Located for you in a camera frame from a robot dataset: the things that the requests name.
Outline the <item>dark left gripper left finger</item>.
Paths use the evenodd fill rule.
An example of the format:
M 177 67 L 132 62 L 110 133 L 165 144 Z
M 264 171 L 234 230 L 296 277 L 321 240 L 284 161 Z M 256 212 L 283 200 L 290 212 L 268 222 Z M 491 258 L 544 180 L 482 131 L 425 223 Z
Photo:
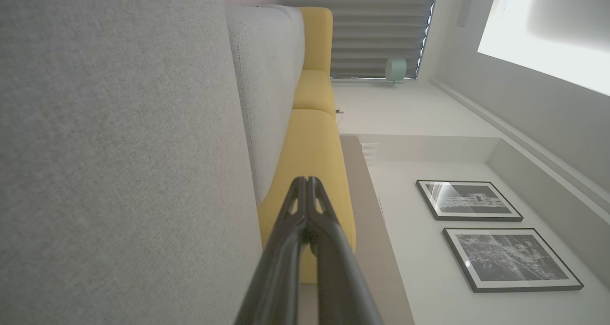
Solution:
M 288 188 L 236 325 L 296 325 L 298 323 L 299 260 L 305 230 L 307 178 L 297 177 Z

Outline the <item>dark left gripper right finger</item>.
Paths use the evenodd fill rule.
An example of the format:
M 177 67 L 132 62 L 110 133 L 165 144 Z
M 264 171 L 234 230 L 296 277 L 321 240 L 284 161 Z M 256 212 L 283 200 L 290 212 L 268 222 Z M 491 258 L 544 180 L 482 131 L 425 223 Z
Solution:
M 322 182 L 307 179 L 307 240 L 317 260 L 318 323 L 380 325 L 381 316 Z

